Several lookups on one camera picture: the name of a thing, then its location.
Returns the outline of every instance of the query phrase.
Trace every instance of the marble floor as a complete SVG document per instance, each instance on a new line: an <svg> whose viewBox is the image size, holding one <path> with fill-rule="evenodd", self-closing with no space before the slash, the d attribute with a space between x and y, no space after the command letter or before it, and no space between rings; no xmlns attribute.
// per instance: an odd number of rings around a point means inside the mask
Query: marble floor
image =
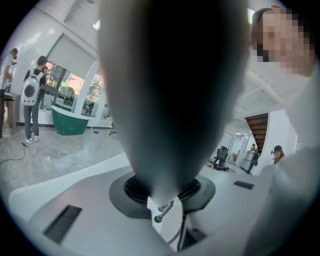
<svg viewBox="0 0 320 256"><path fill-rule="evenodd" d="M25 131L23 127L17 129L16 134L0 143L0 163L23 157L21 139L25 142ZM7 199L15 189L67 175L123 153L118 136L109 136L110 131L86 129L82 135L62 136L55 128L40 127L41 139L25 149L24 159L0 165L3 198Z"/></svg>

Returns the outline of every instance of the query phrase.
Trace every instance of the wooden stair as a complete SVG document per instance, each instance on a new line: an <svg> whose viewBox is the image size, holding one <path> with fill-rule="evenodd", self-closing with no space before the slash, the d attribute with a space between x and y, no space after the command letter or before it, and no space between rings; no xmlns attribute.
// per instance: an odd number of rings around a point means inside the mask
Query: wooden stair
<svg viewBox="0 0 320 256"><path fill-rule="evenodd" d="M257 147L258 152L261 154L267 134L268 113L246 117L245 120L248 123L254 137L256 143L255 146Z"/></svg>

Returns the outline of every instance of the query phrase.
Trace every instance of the white ceiling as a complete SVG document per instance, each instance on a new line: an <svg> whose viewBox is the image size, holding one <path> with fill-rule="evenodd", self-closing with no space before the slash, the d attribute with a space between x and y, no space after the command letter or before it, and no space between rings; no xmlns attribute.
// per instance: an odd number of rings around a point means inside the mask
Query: white ceiling
<svg viewBox="0 0 320 256"><path fill-rule="evenodd" d="M271 5L283 7L277 0L248 0L248 7L254 11ZM98 49L98 32L92 28L92 24L99 19L99 2L42 0L36 7L64 24L95 50ZM251 51L243 82L244 90L233 111L233 124L248 128L245 117L285 108L303 90L307 79L285 74L285 70L275 67L274 63L260 62Z"/></svg>

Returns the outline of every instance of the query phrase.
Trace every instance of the backpack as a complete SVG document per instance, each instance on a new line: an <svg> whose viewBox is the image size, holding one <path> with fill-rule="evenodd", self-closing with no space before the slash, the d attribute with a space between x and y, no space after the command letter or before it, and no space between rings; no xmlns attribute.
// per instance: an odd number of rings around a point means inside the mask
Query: backpack
<svg viewBox="0 0 320 256"><path fill-rule="evenodd" d="M38 102L38 92L40 88L40 79L45 74L40 72L35 74L35 70L30 70L30 76L24 81L21 93L21 103L24 106L34 106Z"/></svg>

